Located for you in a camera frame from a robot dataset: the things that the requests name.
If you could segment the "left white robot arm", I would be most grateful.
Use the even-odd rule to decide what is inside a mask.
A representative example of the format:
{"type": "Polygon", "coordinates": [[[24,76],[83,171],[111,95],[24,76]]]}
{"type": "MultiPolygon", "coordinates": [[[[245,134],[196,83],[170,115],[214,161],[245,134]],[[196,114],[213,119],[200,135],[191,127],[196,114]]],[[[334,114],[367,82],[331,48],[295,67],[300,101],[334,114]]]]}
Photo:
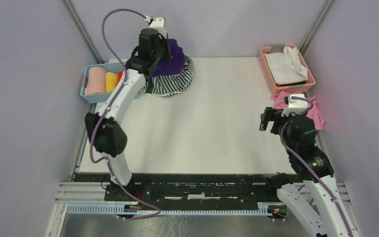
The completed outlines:
{"type": "Polygon", "coordinates": [[[117,184],[117,195],[124,201],[135,196],[135,187],[124,150],[128,137],[121,128],[122,120],[135,95],[152,79],[159,61],[169,59],[169,42],[165,30],[142,29],[139,44],[124,65],[122,81],[116,86],[107,102],[94,113],[85,116],[86,131],[90,142],[93,163],[106,161],[112,182],[117,184]],[[97,151],[102,158],[95,159],[97,151]]]}

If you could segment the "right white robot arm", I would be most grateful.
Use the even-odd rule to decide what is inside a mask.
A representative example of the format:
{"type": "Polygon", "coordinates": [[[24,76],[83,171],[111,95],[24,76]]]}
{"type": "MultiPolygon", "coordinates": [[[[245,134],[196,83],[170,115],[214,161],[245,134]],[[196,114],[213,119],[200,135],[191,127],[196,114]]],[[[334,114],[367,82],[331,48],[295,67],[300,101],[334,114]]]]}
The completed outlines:
{"type": "Polygon", "coordinates": [[[302,179],[313,199],[312,207],[286,173],[266,182],[265,195],[271,201],[282,201],[304,227],[310,237],[358,237],[360,234],[344,205],[334,170],[325,153],[316,146],[316,129],[312,119],[294,112],[266,107],[259,129],[280,136],[292,169],[302,179]]]}

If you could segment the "purple towel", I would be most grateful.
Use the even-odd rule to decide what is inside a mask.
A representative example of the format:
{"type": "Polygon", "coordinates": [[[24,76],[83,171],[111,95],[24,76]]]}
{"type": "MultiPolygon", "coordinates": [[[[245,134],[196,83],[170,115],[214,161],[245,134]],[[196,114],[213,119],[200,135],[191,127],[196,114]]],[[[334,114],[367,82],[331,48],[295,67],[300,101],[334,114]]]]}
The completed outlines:
{"type": "Polygon", "coordinates": [[[171,76],[180,74],[186,62],[183,48],[180,47],[175,39],[169,39],[171,58],[159,61],[156,71],[152,77],[171,76]]]}

